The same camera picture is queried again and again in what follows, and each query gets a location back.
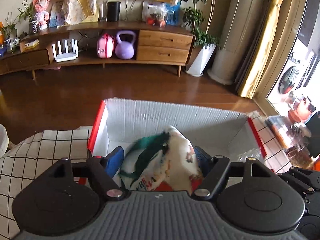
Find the white printed cloth bag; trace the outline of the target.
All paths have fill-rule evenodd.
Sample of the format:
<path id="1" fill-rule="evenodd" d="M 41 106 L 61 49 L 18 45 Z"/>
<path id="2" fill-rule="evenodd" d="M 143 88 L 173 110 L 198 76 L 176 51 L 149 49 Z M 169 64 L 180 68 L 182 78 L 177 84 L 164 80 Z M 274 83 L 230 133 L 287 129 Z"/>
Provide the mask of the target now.
<path id="1" fill-rule="evenodd" d="M 130 191 L 187 191 L 189 194 L 204 179 L 191 142 L 173 126 L 130 145 L 118 176 L 121 185 Z"/>

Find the red cardboard box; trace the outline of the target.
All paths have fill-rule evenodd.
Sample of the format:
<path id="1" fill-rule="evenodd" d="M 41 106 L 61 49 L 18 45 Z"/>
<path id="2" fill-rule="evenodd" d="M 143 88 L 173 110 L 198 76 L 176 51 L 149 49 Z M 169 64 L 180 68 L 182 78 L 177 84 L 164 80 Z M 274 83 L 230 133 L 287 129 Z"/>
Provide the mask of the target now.
<path id="1" fill-rule="evenodd" d="M 135 141 L 178 129 L 192 144 L 210 156 L 230 159 L 225 189 L 263 190 L 274 173 L 253 152 L 264 154 L 252 119 L 242 113 L 173 103 L 107 99 L 101 103 L 88 142 L 90 157 L 110 154 L 117 146 L 127 149 Z M 124 192 L 118 176 L 113 180 Z"/>

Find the white black grid tablecloth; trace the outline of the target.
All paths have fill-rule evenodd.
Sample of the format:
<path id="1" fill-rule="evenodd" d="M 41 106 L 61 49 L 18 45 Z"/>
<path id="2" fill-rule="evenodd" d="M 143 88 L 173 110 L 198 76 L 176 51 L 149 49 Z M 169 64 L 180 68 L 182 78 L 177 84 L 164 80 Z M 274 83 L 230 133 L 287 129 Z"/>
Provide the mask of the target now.
<path id="1" fill-rule="evenodd" d="M 45 130 L 1 156 L 1 239 L 12 239 L 20 231 L 11 209 L 17 194 L 61 158 L 73 163 L 86 161 L 91 130 L 91 126 Z"/>

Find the white washing machine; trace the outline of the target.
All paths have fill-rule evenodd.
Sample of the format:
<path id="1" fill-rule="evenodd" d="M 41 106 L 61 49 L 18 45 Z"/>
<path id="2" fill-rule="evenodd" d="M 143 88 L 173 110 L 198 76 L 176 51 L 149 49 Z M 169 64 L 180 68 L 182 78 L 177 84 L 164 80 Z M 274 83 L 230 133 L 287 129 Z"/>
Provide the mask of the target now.
<path id="1" fill-rule="evenodd" d="M 307 54 L 291 51 L 283 70 L 267 97 L 268 101 L 274 106 L 282 103 L 290 92 L 302 84 L 314 59 L 313 50 L 307 52 Z"/>

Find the purple kettlebell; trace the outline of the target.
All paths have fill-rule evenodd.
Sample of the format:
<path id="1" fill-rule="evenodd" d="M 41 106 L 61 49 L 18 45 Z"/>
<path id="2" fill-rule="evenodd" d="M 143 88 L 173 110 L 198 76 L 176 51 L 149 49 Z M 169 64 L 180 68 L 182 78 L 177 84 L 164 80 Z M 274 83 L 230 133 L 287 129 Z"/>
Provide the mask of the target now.
<path id="1" fill-rule="evenodd" d="M 131 35 L 132 41 L 131 42 L 122 41 L 120 38 L 121 35 Z M 135 53 L 135 49 L 133 45 L 136 41 L 136 33 L 130 30 L 121 30 L 117 32 L 116 41 L 117 41 L 117 46 L 115 48 L 116 56 L 122 60 L 131 59 Z"/>

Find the white wifi router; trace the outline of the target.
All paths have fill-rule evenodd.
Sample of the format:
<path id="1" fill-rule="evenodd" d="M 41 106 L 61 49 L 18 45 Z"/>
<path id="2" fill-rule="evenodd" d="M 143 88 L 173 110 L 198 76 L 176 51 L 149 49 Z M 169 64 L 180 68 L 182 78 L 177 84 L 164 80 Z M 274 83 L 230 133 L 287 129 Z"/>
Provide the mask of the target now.
<path id="1" fill-rule="evenodd" d="M 68 40 L 64 40 L 64 50 L 62 49 L 61 41 L 52 44 L 53 57 L 55 62 L 65 62 L 75 60 L 79 56 L 78 41 L 74 38 L 71 40 L 71 50 L 69 50 Z"/>

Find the pink toy suitcase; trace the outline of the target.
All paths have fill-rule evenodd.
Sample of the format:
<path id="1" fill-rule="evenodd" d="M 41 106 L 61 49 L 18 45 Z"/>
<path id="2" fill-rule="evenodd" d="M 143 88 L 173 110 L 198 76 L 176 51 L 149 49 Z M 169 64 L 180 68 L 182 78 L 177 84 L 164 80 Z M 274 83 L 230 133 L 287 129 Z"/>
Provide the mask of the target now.
<path id="1" fill-rule="evenodd" d="M 114 37 L 104 33 L 97 40 L 97 56 L 99 58 L 110 58 L 114 50 Z"/>

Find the wooden tv cabinet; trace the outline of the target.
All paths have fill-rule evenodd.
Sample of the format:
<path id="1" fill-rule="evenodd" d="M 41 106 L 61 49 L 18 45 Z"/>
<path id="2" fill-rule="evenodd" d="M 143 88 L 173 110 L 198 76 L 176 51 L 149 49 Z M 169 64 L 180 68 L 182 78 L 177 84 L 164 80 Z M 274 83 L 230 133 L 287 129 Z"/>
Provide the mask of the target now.
<path id="1" fill-rule="evenodd" d="M 143 22 L 95 22 L 48 28 L 20 42 L 20 50 L 1 57 L 1 74 L 35 72 L 86 64 L 166 64 L 189 62 L 195 36 L 175 26 Z"/>

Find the small cardboard box on cabinet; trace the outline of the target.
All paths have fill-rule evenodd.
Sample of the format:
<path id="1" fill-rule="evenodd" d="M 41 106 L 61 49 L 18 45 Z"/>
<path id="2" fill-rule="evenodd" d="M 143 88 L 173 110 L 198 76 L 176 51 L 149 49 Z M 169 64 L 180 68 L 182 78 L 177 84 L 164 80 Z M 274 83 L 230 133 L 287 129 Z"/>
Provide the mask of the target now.
<path id="1" fill-rule="evenodd" d="M 39 44 L 39 39 L 34 39 L 34 40 L 31 40 L 31 41 L 21 41 L 19 43 L 19 47 L 20 47 L 20 52 L 24 52 L 25 50 L 27 49 L 33 49 L 35 48 L 37 45 Z"/>

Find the clear bag with fruit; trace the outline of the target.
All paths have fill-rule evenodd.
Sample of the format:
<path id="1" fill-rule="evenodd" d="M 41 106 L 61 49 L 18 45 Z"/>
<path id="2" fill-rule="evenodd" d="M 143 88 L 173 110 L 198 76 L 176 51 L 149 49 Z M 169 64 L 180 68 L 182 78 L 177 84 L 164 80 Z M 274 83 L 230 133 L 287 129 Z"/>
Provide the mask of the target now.
<path id="1" fill-rule="evenodd" d="M 148 25 L 164 27 L 167 21 L 168 10 L 163 2 L 144 1 L 142 21 Z"/>

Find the pink plush doll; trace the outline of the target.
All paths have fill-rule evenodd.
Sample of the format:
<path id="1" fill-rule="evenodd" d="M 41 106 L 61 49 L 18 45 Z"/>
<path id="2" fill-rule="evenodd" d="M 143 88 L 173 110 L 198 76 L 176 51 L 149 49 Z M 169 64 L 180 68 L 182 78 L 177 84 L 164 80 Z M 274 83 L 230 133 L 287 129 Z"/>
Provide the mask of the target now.
<path id="1" fill-rule="evenodd" d="M 36 11 L 35 20 L 39 26 L 39 30 L 44 30 L 48 28 L 47 21 L 49 20 L 49 12 L 47 11 L 49 7 L 50 0 L 33 0 L 32 4 Z"/>

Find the tall green potted plant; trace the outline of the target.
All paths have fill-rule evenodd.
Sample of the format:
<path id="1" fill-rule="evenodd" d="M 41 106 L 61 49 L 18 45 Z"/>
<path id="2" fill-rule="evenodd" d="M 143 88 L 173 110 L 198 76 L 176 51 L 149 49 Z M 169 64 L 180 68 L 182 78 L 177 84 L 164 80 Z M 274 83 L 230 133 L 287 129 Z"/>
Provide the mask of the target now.
<path id="1" fill-rule="evenodd" d="M 192 6 L 183 9 L 182 22 L 195 36 L 194 48 L 199 48 L 199 53 L 195 60 L 186 70 L 186 73 L 193 77 L 201 77 L 203 71 L 209 62 L 215 48 L 219 44 L 219 39 L 209 33 L 209 28 L 213 20 L 216 0 L 211 0 L 209 15 L 206 18 L 201 9 L 197 8 L 198 3 L 206 4 L 208 0 L 182 0 L 184 2 L 192 1 Z M 208 20 L 206 28 L 202 28 L 204 20 Z"/>

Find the white floor air conditioner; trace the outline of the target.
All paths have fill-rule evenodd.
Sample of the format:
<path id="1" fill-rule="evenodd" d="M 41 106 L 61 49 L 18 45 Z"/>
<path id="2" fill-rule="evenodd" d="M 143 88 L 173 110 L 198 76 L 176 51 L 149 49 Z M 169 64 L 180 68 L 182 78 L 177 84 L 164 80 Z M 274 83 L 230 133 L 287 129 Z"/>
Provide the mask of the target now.
<path id="1" fill-rule="evenodd" d="M 208 70 L 211 79 L 231 85 L 242 57 L 258 27 L 265 0 L 231 0 L 225 25 L 213 65 Z"/>

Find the yellow curtain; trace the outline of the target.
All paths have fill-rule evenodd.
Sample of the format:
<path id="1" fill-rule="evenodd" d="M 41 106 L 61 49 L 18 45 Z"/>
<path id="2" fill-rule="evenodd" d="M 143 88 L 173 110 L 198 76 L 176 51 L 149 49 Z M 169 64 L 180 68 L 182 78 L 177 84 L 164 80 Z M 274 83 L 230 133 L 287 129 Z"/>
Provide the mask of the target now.
<path id="1" fill-rule="evenodd" d="M 268 0 L 253 43 L 236 74 L 236 91 L 243 98 L 252 99 L 257 89 L 271 52 L 282 2 L 283 0 Z"/>

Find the small potted plant striped pot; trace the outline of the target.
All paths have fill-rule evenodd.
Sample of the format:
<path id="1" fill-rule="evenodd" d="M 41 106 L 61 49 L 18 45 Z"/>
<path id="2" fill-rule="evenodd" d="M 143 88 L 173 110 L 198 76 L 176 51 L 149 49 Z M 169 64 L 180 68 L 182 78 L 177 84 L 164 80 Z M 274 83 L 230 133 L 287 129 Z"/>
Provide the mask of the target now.
<path id="1" fill-rule="evenodd" d="M 18 20 L 24 20 L 29 22 L 29 35 L 36 34 L 39 31 L 39 26 L 35 16 L 35 5 L 33 5 L 31 0 L 23 0 L 22 7 L 18 8 L 18 11 Z"/>

